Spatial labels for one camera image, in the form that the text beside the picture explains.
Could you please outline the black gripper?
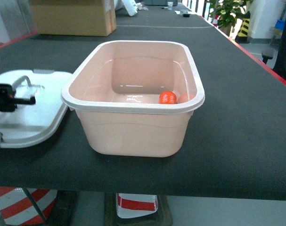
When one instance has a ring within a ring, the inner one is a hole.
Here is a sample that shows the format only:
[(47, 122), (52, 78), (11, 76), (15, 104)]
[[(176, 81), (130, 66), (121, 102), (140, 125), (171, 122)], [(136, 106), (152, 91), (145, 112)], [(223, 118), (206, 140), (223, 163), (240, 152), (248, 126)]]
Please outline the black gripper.
[(29, 99), (15, 97), (16, 91), (12, 85), (0, 83), (0, 112), (12, 113), (17, 105), (34, 105), (36, 99), (31, 96)]

